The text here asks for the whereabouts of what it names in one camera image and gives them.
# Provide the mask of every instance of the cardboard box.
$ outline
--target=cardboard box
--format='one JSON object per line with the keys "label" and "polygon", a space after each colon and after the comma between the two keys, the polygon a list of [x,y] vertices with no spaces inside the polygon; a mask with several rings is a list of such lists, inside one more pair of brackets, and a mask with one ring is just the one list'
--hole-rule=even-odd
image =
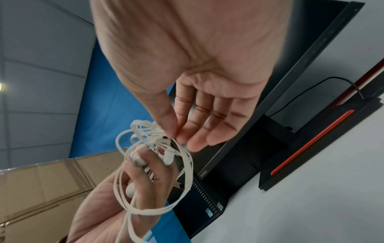
{"label": "cardboard box", "polygon": [[0,243],[56,243],[91,190],[122,163],[118,151],[0,171]]}

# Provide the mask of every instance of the sticker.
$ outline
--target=sticker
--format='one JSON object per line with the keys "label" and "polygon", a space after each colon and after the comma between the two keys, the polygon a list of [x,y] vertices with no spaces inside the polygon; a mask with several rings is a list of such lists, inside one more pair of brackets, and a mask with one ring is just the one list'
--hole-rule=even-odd
{"label": "sticker", "polygon": [[208,214],[209,217],[213,216],[213,213],[211,212],[211,210],[207,209],[205,210],[205,212]]}
{"label": "sticker", "polygon": [[220,202],[217,203],[217,207],[220,209],[220,211],[223,211],[223,205],[221,205]]}

